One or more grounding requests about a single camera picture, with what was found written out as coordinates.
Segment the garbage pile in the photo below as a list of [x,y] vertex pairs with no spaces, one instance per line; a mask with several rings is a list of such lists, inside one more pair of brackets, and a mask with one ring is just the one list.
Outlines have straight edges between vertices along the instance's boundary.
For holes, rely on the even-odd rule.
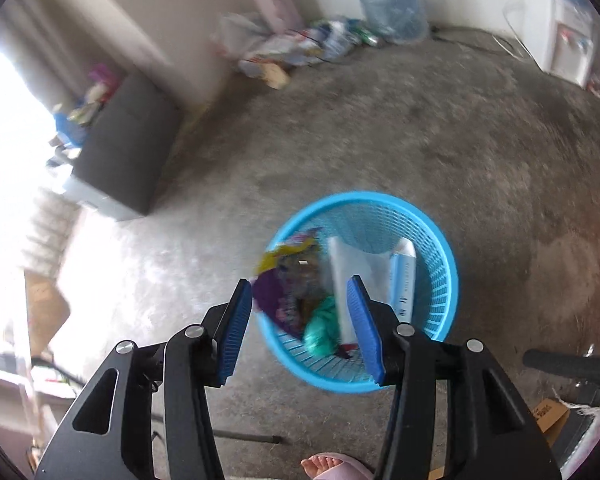
[[291,67],[335,62],[357,45],[383,43],[362,20],[338,17],[319,20],[302,30],[272,34],[258,14],[222,16],[213,39],[221,56],[272,88],[286,86],[286,71]]

